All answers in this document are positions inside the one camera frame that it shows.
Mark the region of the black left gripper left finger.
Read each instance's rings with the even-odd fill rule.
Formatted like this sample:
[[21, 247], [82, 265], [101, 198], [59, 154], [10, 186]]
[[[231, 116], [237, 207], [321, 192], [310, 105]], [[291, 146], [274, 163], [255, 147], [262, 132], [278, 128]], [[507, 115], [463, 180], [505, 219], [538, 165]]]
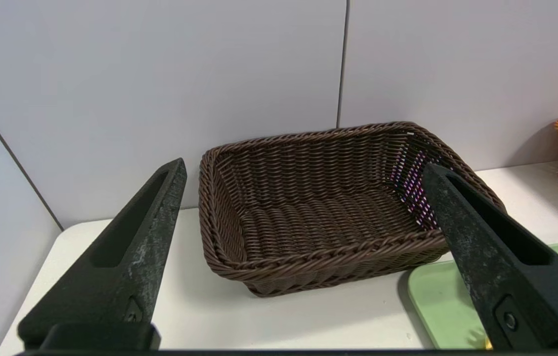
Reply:
[[152, 324], [182, 196], [181, 158], [155, 171], [19, 322], [27, 352], [151, 352]]

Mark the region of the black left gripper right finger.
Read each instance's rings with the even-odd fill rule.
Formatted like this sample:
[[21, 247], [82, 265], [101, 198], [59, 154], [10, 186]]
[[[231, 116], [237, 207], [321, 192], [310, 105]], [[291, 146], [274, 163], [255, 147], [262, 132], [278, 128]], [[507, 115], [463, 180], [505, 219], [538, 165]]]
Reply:
[[455, 172], [423, 191], [495, 350], [558, 349], [558, 254]]

